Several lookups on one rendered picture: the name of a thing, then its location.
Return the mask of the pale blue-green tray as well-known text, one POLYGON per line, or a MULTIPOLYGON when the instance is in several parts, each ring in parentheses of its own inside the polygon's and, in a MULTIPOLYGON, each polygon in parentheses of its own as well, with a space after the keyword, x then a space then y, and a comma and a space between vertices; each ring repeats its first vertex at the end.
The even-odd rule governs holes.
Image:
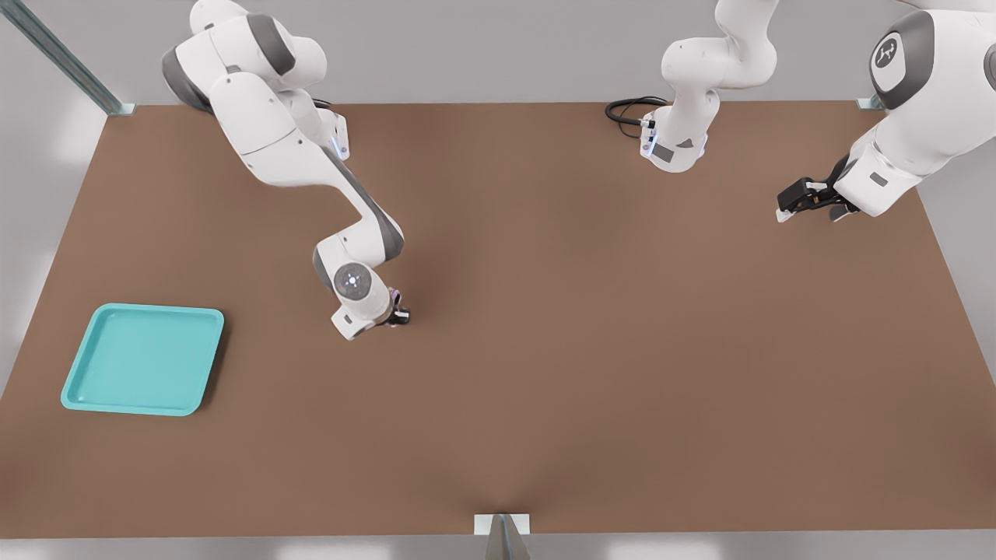
POLYGON ((107 303, 61 389, 68 410, 186 417, 202 404, 225 324, 199 307, 107 303))

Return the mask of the silver frame post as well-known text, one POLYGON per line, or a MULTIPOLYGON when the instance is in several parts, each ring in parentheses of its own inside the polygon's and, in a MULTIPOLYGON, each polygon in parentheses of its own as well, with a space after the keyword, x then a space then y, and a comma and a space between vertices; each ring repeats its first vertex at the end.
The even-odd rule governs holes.
POLYGON ((101 82, 68 49, 54 33, 47 28, 23 0, 0 0, 0 13, 31 42, 47 59, 53 61, 65 77, 84 92, 107 116, 131 116, 135 113, 134 103, 122 103, 106 85, 101 82))
POLYGON ((532 560, 523 540, 530 533, 527 513, 474 515, 474 535, 488 537, 484 560, 532 560))

